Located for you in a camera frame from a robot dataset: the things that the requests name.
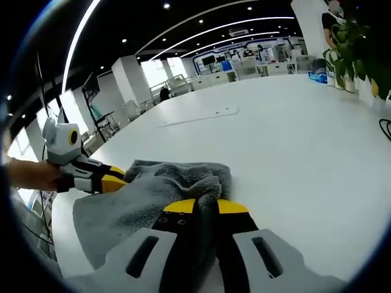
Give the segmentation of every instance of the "window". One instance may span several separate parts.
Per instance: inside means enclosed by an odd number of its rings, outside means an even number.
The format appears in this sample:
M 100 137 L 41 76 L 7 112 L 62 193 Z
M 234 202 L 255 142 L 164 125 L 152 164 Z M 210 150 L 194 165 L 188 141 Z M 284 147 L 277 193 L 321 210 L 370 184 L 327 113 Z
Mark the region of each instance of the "window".
M 80 134 L 88 131 L 88 127 L 81 116 L 78 105 L 76 104 L 75 96 L 71 90 L 60 96 L 61 105 L 64 108 L 69 123 L 75 123 L 79 126 Z
M 154 87 L 168 80 L 167 73 L 164 70 L 161 60 L 141 62 L 141 67 L 149 87 Z
M 172 75 L 176 76 L 182 74 L 184 78 L 188 78 L 188 74 L 183 66 L 182 59 L 179 57 L 167 58 L 170 65 Z
M 18 160 L 38 162 L 38 159 L 32 150 L 25 128 L 22 128 L 19 134 L 15 137 L 15 140 L 12 142 L 7 155 L 8 157 L 14 157 Z M 28 205 L 34 194 L 34 190 L 18 189 L 18 193 L 24 203 Z
M 55 99 L 48 103 L 48 111 L 49 116 L 57 122 L 59 118 L 60 108 Z M 45 108 L 42 108 L 37 112 L 37 122 L 41 131 L 46 123 L 47 118 L 48 116 L 46 114 Z

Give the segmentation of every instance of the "ceiling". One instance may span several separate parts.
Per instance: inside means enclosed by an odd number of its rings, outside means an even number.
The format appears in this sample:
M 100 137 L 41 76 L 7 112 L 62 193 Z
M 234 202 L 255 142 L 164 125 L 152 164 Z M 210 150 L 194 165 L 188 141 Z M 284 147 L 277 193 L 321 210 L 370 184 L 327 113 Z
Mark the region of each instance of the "ceiling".
M 2 19 L 4 21 L 2 26 L 9 29 L 6 30 L 4 37 L 7 40 L 7 49 L 1 56 L 1 80 L 3 81 L 3 95 L 13 96 L 12 100 L 7 102 L 10 113 L 17 113 L 21 105 L 37 90 L 39 84 L 35 72 L 37 52 L 45 82 L 51 82 L 52 79 L 62 76 L 72 38 L 91 0 L 56 0 L 56 3 L 61 2 L 61 5 L 58 5 L 58 9 L 49 16 L 34 35 L 27 50 L 17 59 L 15 71 L 10 74 L 12 59 L 23 37 L 35 17 L 48 2 L 45 0 L 13 0 L 7 3 L 7 7 L 9 5 L 12 7 Z M 163 8 L 165 2 L 170 4 L 170 9 Z M 151 51 L 160 52 L 183 39 L 217 26 L 252 18 L 294 16 L 290 6 L 291 0 L 247 0 L 247 2 L 238 0 L 101 0 L 79 39 L 71 63 L 71 69 L 77 68 L 78 72 L 68 79 L 68 86 L 71 88 L 81 86 L 91 71 L 96 71 L 98 74 L 107 71 L 119 57 L 135 54 L 150 40 L 177 23 L 208 9 L 233 2 L 241 3 L 208 12 L 167 32 L 138 54 L 140 62 L 153 57 L 154 54 L 149 54 Z M 252 34 L 280 31 L 281 37 L 302 36 L 296 19 L 252 21 L 218 29 L 190 40 L 175 49 L 190 52 L 223 40 L 223 34 L 225 38 L 230 38 L 228 30 L 237 27 L 253 29 Z M 159 58 L 165 59 L 174 55 L 175 51 L 169 51 Z M 59 88 L 60 84 L 54 90 L 49 91 L 48 99 L 52 99 L 55 92 L 59 93 Z M 18 125 L 29 123 L 29 119 L 35 118 L 34 113 L 40 107 L 40 101 L 37 99 L 29 106 L 28 111 L 31 115 L 27 115 L 27 119 L 24 120 L 20 118 L 20 121 L 15 121 L 15 123 Z

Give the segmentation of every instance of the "human hand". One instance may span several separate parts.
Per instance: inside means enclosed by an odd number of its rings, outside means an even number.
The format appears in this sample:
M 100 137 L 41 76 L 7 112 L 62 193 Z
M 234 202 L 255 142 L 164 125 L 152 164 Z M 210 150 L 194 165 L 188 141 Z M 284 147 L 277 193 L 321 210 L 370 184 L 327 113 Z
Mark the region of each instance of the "human hand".
M 62 177 L 60 167 L 50 164 L 48 161 L 41 161 L 35 166 L 35 189 L 45 191 L 57 190 L 56 180 Z
M 57 190 L 56 180 L 62 177 L 60 168 L 48 161 L 34 163 L 11 159 L 8 166 L 11 185 L 25 189 Z

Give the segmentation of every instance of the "gray cloth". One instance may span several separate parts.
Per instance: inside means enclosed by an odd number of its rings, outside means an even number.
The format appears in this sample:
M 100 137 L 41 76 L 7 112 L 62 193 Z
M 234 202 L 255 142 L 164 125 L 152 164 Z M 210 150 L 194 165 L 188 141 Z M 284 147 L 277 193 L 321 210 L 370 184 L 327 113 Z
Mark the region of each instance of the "gray cloth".
M 217 198 L 228 199 L 230 169 L 221 164 L 134 161 L 126 186 L 109 194 L 84 197 L 73 206 L 73 222 L 91 265 L 97 269 L 107 252 L 139 228 L 151 228 L 163 209 L 198 198 L 200 210 Z

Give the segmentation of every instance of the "white desk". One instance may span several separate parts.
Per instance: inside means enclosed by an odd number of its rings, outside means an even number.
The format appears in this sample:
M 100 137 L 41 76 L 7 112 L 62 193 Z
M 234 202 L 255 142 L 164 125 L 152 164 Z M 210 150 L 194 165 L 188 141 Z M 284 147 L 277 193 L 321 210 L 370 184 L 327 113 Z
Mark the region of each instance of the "white desk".
M 219 107 L 240 112 L 157 127 Z M 272 76 L 165 101 L 92 157 L 123 169 L 134 159 L 226 164 L 232 200 L 249 208 L 260 229 L 297 248 L 315 272 L 350 280 L 390 215 L 391 144 L 378 120 L 357 96 L 306 75 Z M 92 271 L 72 218 L 73 203 L 83 196 L 72 190 L 53 203 L 54 243 L 65 277 Z

